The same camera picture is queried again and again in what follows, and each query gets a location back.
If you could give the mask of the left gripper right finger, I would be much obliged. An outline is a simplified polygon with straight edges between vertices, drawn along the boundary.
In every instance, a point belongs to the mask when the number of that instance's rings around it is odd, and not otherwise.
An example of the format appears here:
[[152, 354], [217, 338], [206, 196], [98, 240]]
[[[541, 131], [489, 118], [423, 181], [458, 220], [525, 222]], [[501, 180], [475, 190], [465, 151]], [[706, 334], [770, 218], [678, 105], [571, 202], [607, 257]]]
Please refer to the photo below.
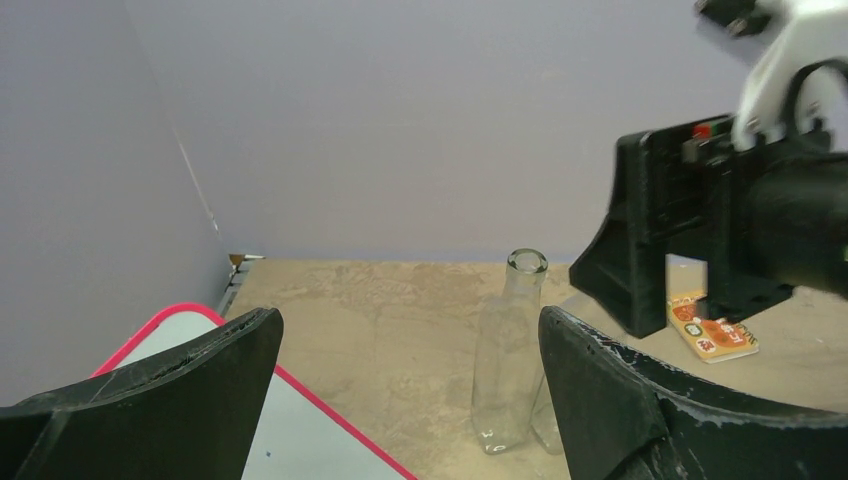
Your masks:
[[721, 386], [571, 316], [539, 347], [574, 479], [843, 479], [847, 417]]

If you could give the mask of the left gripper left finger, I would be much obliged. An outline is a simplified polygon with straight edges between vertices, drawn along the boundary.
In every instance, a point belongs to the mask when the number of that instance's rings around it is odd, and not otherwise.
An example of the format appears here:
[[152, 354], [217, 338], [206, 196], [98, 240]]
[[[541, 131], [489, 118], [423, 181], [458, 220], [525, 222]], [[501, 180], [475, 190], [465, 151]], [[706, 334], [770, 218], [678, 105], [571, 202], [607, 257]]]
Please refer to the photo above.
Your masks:
[[238, 479], [284, 320], [257, 308], [188, 342], [1, 411], [5, 479]]

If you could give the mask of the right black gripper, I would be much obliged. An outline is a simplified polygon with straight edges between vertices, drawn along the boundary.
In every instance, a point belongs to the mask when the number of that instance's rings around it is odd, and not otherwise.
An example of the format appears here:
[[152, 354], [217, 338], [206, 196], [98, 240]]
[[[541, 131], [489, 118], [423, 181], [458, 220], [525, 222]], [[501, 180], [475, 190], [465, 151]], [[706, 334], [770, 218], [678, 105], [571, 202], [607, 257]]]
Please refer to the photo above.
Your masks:
[[606, 218], [570, 282], [626, 333], [667, 325], [666, 259], [706, 264], [697, 310], [740, 322], [799, 287], [847, 293], [847, 156], [821, 125], [746, 152], [727, 116], [616, 143], [616, 220]]

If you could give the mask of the clear square glass bottle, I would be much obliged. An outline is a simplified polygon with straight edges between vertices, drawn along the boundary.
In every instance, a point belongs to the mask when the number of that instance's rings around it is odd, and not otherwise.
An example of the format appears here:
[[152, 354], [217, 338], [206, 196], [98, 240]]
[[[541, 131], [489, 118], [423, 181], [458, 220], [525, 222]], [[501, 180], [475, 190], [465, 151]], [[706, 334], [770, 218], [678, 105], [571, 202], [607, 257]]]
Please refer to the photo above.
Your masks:
[[547, 271], [540, 251], [511, 252], [503, 289], [487, 299], [478, 320], [471, 422], [487, 455], [502, 454], [529, 435], [542, 380], [538, 317]]

